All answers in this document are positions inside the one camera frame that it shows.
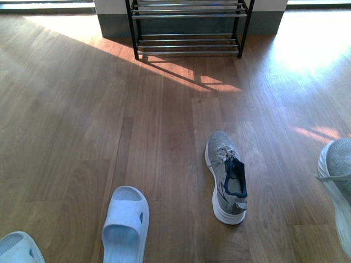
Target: gray sneaker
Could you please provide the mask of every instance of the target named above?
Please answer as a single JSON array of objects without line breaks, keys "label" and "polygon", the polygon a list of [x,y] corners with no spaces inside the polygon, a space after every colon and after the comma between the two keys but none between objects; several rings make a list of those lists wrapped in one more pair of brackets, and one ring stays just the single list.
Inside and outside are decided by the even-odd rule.
[{"label": "gray sneaker", "polygon": [[228,134],[218,131],[211,135],[205,160],[214,177],[212,205],[216,218],[228,225],[239,224],[246,214],[245,170]]},{"label": "gray sneaker", "polygon": [[351,139],[334,140],[323,148],[317,178],[333,201],[340,243],[351,258]]}]

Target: metal shoe rack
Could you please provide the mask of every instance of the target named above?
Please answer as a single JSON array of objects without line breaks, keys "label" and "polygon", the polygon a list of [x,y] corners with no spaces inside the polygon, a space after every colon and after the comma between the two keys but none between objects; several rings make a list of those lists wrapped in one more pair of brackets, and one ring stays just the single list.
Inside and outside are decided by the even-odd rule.
[{"label": "metal shoe rack", "polygon": [[[135,59],[140,55],[226,54],[241,58],[254,0],[126,0]],[[145,19],[233,18],[231,32],[143,34]],[[245,19],[241,39],[237,36],[240,19]]]}]

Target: white slipper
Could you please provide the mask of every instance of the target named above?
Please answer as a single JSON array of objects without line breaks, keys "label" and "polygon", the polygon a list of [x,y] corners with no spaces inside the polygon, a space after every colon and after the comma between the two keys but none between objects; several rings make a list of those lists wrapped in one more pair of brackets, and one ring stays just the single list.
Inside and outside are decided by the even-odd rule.
[{"label": "white slipper", "polygon": [[351,258],[351,139],[337,139],[323,148],[317,178],[333,201],[340,243]]},{"label": "white slipper", "polygon": [[0,263],[45,263],[37,244],[25,232],[13,232],[0,240]]},{"label": "white slipper", "polygon": [[103,228],[104,263],[141,263],[149,228],[149,206],[131,186],[114,191]]}]

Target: wall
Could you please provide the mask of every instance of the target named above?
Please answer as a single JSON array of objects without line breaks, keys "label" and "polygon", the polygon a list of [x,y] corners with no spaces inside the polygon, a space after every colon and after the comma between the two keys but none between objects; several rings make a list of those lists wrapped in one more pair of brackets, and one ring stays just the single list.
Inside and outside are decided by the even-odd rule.
[{"label": "wall", "polygon": [[[100,22],[101,31],[106,38],[128,37],[130,36],[126,4],[124,0],[94,0],[97,15]],[[251,17],[249,33],[251,34],[276,34],[279,28],[281,18],[286,8],[287,0],[255,0],[253,13]],[[186,30],[190,33],[198,28],[206,28],[211,32],[217,33],[222,30],[224,25],[231,25],[231,18],[213,19],[186,19],[183,22],[177,19],[177,28],[172,27],[175,20],[143,20],[143,33],[177,33],[179,30]]]}]

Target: white sneaker sole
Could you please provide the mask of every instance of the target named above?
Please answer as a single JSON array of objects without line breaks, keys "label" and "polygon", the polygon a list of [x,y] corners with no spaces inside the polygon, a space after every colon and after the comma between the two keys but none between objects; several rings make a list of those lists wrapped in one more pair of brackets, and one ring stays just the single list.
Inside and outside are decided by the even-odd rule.
[{"label": "white sneaker sole", "polygon": [[[334,141],[326,145],[319,156],[318,177],[320,178],[332,177],[328,172],[326,157],[328,149],[333,142]],[[334,204],[336,226],[341,246],[349,258],[351,258],[351,206],[332,180],[322,181],[322,183],[327,189]]]},{"label": "white sneaker sole", "polygon": [[229,214],[225,211],[222,210],[222,208],[219,206],[218,203],[218,196],[217,196],[217,181],[216,181],[216,176],[214,174],[213,168],[209,167],[211,165],[210,158],[208,157],[208,142],[206,144],[206,149],[205,149],[205,161],[207,164],[207,167],[211,171],[213,178],[214,178],[214,190],[213,190],[213,195],[212,195],[212,206],[213,206],[213,212],[216,218],[221,221],[222,223],[225,223],[227,225],[237,225],[241,223],[246,215],[246,211],[238,214],[238,215],[232,215]]}]

